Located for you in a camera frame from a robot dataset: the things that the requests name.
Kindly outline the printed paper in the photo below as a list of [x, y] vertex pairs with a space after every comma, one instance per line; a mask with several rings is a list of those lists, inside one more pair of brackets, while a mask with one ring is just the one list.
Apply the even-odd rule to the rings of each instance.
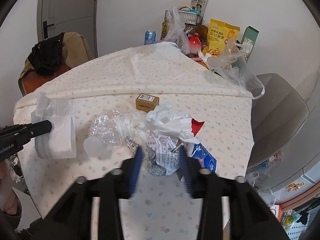
[[175, 135], [155, 134], [124, 135], [124, 142], [135, 154], [140, 147], [146, 155], [147, 171], [153, 176], [169, 176], [179, 169], [180, 147], [188, 140]]

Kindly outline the blue white carton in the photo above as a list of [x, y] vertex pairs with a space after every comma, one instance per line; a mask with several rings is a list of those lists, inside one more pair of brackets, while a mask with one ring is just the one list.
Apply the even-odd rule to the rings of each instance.
[[194, 159], [197, 159], [202, 168], [209, 169], [212, 172], [216, 171], [217, 161], [211, 155], [211, 153], [201, 144], [191, 144], [188, 143], [187, 146], [187, 155]]

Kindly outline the white tissue pack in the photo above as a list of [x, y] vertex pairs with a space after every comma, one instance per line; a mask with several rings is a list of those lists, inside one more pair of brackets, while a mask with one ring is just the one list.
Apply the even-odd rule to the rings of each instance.
[[39, 93], [33, 123], [48, 120], [52, 124], [49, 133], [35, 138], [35, 149], [41, 159], [70, 159], [76, 157], [75, 100], [51, 99]]

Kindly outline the red paper scrap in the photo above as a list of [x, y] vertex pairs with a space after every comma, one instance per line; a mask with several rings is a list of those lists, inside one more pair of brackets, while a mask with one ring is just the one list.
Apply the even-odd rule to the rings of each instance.
[[204, 121], [197, 121], [194, 118], [191, 120], [191, 132], [193, 133], [194, 136], [197, 135], [197, 133], [200, 131], [202, 126], [204, 125]]

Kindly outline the white tissue paper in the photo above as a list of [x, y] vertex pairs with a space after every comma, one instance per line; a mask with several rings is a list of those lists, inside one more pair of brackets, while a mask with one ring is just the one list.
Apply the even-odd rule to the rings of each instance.
[[131, 112], [114, 117], [114, 123], [123, 139], [130, 138], [139, 145], [145, 145], [149, 136], [160, 135], [198, 144], [191, 131], [191, 116], [171, 111], [169, 103], [157, 106], [148, 113]]

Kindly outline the small brown cardboard box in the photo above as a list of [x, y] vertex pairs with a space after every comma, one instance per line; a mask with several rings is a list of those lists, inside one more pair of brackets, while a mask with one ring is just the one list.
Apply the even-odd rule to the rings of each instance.
[[153, 111], [159, 105], [159, 97], [140, 94], [136, 98], [136, 109], [139, 111], [149, 112]]

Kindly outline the crushed clear plastic bottle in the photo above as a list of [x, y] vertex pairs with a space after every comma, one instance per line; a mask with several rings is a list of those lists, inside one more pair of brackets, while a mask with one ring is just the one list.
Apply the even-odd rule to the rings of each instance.
[[119, 115], [119, 111], [112, 109], [93, 121], [88, 129], [88, 137], [84, 140], [84, 150], [89, 157], [106, 158], [122, 144], [114, 120]]

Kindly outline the floral white tablecloth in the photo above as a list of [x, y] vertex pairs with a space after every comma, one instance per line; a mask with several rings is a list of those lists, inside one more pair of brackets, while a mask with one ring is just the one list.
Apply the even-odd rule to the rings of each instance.
[[[23, 175], [41, 216], [60, 199], [78, 176], [104, 176], [131, 157], [122, 147], [106, 158], [90, 158], [83, 143], [96, 117], [114, 109], [133, 112], [140, 94], [170, 103], [174, 113], [204, 123], [197, 137], [217, 160], [217, 174], [233, 179], [246, 172], [254, 144], [252, 100], [240, 88], [161, 42], [128, 48], [86, 62], [45, 83], [15, 105], [14, 122], [30, 123], [37, 96], [75, 100], [77, 156], [43, 160], [33, 142], [19, 153]], [[156, 177], [140, 172], [136, 193], [120, 203], [126, 239], [195, 239], [202, 202], [189, 198], [176, 175]]]

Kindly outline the orange chair with clothes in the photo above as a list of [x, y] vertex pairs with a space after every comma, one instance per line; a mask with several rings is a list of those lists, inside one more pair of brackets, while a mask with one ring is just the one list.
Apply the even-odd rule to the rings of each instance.
[[76, 32], [38, 42], [25, 60], [18, 78], [23, 96], [35, 91], [59, 75], [94, 59], [85, 37]]

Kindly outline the grey upholstered chair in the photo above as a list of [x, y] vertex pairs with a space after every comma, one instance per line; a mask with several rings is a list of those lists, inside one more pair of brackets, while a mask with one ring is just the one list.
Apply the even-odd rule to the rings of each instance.
[[253, 101], [251, 126], [254, 146], [248, 162], [253, 168], [283, 148], [298, 132], [309, 114], [300, 94], [280, 75], [261, 74], [257, 78], [265, 94]]

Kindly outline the clear plastic bag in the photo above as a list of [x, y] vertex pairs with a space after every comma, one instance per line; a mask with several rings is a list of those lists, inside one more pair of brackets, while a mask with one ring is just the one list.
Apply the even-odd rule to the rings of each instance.
[[211, 72], [219, 74], [253, 100], [261, 98], [265, 94], [265, 86], [252, 73], [245, 61], [248, 46], [236, 43], [232, 38], [228, 39], [223, 51], [214, 57], [210, 53], [198, 52], [199, 57]]
[[168, 10], [166, 23], [167, 34], [163, 40], [175, 43], [184, 55], [190, 54], [189, 40], [184, 32], [185, 22], [175, 6], [170, 7]]

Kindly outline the orange white cardboard box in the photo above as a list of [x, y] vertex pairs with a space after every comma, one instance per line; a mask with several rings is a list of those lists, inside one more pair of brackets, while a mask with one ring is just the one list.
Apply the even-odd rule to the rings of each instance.
[[270, 210], [271, 212], [274, 214], [274, 216], [276, 217], [276, 219], [281, 222], [281, 218], [282, 218], [282, 208], [281, 205], [271, 205], [270, 206]]

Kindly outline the red white round jar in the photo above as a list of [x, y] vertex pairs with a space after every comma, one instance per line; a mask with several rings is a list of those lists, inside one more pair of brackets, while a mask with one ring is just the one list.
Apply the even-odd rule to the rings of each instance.
[[198, 33], [190, 34], [189, 39], [189, 50], [191, 54], [198, 54], [201, 51], [202, 43], [200, 41], [200, 36]]

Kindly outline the blue drink can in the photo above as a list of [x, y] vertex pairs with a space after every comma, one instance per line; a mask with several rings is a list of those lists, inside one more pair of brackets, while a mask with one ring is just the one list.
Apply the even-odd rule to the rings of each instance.
[[155, 31], [146, 31], [144, 37], [144, 44], [149, 45], [156, 42], [156, 32]]

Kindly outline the yellow snack bag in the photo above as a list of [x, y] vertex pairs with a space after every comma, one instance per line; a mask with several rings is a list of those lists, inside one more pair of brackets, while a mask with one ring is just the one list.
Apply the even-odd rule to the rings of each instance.
[[207, 45], [202, 50], [202, 53], [218, 57], [224, 50], [226, 42], [231, 38], [236, 40], [239, 32], [240, 27], [238, 26], [211, 19], [207, 34]]

